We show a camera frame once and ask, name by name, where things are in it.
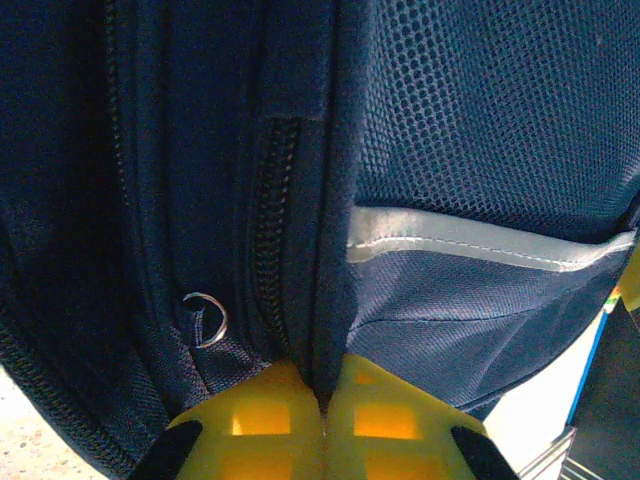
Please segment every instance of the navy blue backpack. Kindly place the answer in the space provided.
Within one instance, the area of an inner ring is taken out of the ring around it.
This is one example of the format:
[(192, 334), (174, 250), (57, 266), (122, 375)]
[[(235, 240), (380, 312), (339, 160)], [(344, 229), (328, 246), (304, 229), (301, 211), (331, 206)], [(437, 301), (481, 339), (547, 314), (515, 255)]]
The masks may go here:
[(6, 0), (0, 52), (0, 362), (114, 477), (283, 357), (482, 417), (636, 241), (636, 2)]

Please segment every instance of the metal ring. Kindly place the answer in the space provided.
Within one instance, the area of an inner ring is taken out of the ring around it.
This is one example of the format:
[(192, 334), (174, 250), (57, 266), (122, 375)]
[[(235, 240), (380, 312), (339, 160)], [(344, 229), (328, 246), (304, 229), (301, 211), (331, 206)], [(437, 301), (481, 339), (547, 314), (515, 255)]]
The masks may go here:
[(220, 323), (220, 327), (218, 327), (218, 331), (215, 333), (215, 335), (213, 335), (210, 339), (203, 341), (202, 344), (195, 347), (195, 348), (207, 348), (213, 345), (214, 343), (217, 343), (220, 340), (222, 340), (222, 338), (224, 337), (224, 334), (227, 333), (227, 311), (218, 300), (213, 298), (211, 295), (207, 295), (206, 293), (200, 293), (200, 292), (189, 293), (184, 296), (182, 301), (186, 302), (187, 300), (190, 300), (192, 298), (202, 298), (203, 300), (206, 300), (209, 303), (212, 303), (213, 305), (218, 307), (218, 310), (220, 310), (220, 313), (222, 314), (222, 322)]

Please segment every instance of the speckled floor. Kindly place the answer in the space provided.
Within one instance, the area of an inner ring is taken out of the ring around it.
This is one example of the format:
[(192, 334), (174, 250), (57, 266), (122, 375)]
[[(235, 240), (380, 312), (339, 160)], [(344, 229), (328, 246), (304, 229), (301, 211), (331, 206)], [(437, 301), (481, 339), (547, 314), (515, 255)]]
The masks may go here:
[(93, 479), (91, 468), (58, 437), (0, 367), (0, 478)]

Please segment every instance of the yellow plastic object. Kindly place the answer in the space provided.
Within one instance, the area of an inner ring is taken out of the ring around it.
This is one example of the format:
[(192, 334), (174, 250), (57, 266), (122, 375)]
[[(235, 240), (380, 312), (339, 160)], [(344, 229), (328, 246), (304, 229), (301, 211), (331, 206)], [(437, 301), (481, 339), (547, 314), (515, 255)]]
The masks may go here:
[(320, 480), (318, 403), (290, 362), (280, 362), (177, 417), (203, 430), (179, 480)]
[(180, 480), (474, 480), (451, 435), (482, 424), (346, 355), (326, 436), (311, 390), (280, 362), (177, 417), (203, 425)]
[(640, 308), (640, 248), (636, 248), (625, 269), (618, 288), (627, 310), (633, 312)]
[(346, 355), (327, 416), (327, 479), (474, 480), (451, 436), (482, 423), (370, 361)]

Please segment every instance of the zipper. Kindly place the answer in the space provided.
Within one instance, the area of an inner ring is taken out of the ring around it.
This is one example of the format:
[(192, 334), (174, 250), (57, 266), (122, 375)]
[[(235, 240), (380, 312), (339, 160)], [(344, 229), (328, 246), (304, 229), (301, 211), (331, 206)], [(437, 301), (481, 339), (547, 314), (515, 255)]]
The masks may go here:
[[(7, 307), (0, 306), (0, 316)], [(45, 409), (51, 423), (63, 431), (90, 458), (104, 468), (124, 476), (135, 466), (133, 457), (117, 443), (111, 434), (83, 415), (86, 409), (66, 389), (54, 370), (45, 367), (45, 359), (12, 326), (8, 319), (0, 322), (0, 363), (29, 399)]]
[(291, 344), (284, 323), (281, 259), (299, 128), (295, 118), (268, 120), (267, 147), (256, 170), (251, 224), (250, 265), (258, 309), (267, 330), (286, 354), (291, 353)]
[(120, 92), (118, 89), (118, 59), (116, 56), (116, 0), (105, 2), (105, 43), (107, 60), (107, 91), (113, 155), (118, 168), (118, 183), (125, 206), (129, 206), (124, 176), (124, 150), (122, 145), (122, 123), (120, 118)]

